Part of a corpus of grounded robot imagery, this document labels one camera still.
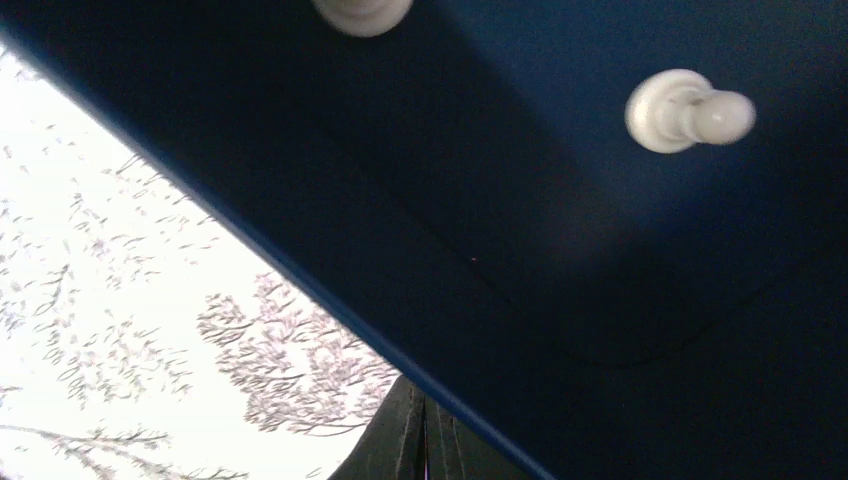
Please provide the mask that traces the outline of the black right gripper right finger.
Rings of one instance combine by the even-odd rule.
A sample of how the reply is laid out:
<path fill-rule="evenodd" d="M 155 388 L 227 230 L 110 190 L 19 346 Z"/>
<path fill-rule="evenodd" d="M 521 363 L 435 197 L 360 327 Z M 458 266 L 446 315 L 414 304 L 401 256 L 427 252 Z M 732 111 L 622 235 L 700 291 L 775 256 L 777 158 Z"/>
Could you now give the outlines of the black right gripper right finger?
<path fill-rule="evenodd" d="M 426 397 L 427 467 L 435 480 L 527 480 L 530 476 Z"/>

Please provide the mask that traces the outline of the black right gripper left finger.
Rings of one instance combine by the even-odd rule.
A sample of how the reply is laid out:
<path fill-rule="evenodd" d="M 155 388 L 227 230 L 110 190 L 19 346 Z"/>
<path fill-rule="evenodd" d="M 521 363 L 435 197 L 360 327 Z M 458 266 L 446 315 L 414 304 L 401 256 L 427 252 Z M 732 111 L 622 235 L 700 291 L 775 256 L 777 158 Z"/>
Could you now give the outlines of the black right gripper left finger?
<path fill-rule="evenodd" d="M 425 478 L 425 397 L 400 376 L 330 480 Z"/>

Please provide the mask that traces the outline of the blue plastic piece tray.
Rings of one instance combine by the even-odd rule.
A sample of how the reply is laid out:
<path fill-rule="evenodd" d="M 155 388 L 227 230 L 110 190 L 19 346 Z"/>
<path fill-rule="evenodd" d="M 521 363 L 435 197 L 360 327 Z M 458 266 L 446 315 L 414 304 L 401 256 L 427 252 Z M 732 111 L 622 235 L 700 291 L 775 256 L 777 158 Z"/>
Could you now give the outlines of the blue plastic piece tray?
<path fill-rule="evenodd" d="M 5 1 L 1 28 L 546 479 L 847 475 L 847 5 Z M 755 105 L 661 154 L 687 69 Z"/>

